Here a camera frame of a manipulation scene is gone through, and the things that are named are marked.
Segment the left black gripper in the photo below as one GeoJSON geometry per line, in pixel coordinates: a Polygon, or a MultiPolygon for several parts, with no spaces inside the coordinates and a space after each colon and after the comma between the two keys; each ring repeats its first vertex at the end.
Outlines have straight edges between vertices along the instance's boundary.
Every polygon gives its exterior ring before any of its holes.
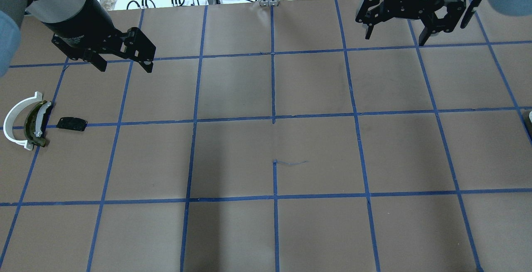
{"type": "Polygon", "coordinates": [[[71,60],[83,60],[105,72],[103,54],[133,60],[152,73],[156,46],[138,27],[118,30],[98,0],[41,0],[41,22],[52,43],[71,60]]]}

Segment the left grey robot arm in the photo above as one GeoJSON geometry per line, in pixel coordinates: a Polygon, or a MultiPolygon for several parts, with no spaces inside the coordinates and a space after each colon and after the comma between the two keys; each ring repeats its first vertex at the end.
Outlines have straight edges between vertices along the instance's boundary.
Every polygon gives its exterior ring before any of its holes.
{"type": "Polygon", "coordinates": [[[117,29],[98,0],[0,0],[1,75],[7,73],[21,42],[25,14],[53,33],[52,43],[70,60],[82,60],[105,71],[105,54],[133,60],[153,69],[156,47],[138,27],[117,29]]]}

